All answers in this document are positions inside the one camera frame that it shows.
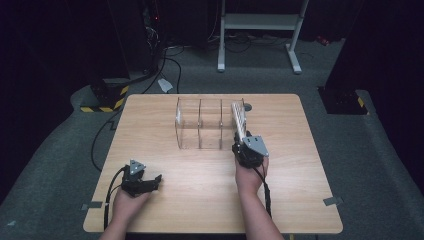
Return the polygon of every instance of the wooden table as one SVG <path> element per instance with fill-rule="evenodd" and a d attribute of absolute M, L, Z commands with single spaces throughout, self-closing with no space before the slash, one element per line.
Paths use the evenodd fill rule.
<path fill-rule="evenodd" d="M 92 199 L 105 201 L 112 177 L 130 159 L 147 165 L 144 180 L 163 174 L 159 191 L 153 192 L 129 232 L 244 232 L 234 155 L 230 150 L 179 149 L 175 132 L 178 97 L 243 98 L 251 104 L 247 130 L 261 135 L 270 153 L 267 182 L 277 227 L 282 233 L 342 231 L 337 207 L 323 202 L 332 193 L 297 95 L 161 94 L 128 97 Z M 121 176 L 115 185 L 121 183 Z M 258 195 L 264 202 L 263 188 Z M 103 231 L 103 211 L 103 207 L 88 210 L 87 232 Z"/>

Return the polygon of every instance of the yellow and black hazard tape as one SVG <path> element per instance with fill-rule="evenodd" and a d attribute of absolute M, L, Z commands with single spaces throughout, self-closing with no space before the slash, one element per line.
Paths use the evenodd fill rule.
<path fill-rule="evenodd" d="M 122 104 L 124 103 L 125 95 L 128 92 L 129 86 L 125 86 L 120 91 L 119 96 L 117 97 L 114 104 L 111 104 L 110 106 L 80 106 L 80 109 L 82 112 L 114 112 L 118 111 L 119 108 L 121 108 Z"/>

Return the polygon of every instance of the dark background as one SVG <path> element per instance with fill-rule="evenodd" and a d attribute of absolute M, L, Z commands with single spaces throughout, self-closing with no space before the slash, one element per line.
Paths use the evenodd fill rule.
<path fill-rule="evenodd" d="M 294 0 L 231 2 L 228 10 L 239 12 L 292 13 L 300 7 L 300 1 Z M 105 1 L 93 3 L 104 6 Z M 167 25 L 170 35 L 204 47 L 216 6 L 195 0 L 169 0 L 169 6 L 172 9 L 164 13 L 167 21 L 174 21 Z M 358 0 L 310 1 L 300 35 L 306 41 L 317 36 L 329 41 L 347 37 L 327 85 L 370 92 L 389 139 L 421 191 L 423 10 L 423 4 L 414 0 L 365 1 L 363 6 Z M 104 7 L 92 11 L 110 14 Z M 38 146 L 74 110 L 70 96 L 93 76 L 81 59 L 93 53 L 78 51 L 79 38 L 65 1 L 2 2 L 0 14 L 3 200 Z M 182 26 L 178 21 L 184 22 L 186 31 L 178 28 Z M 119 53 L 118 47 L 112 50 Z M 122 64 L 119 61 L 109 64 Z"/>

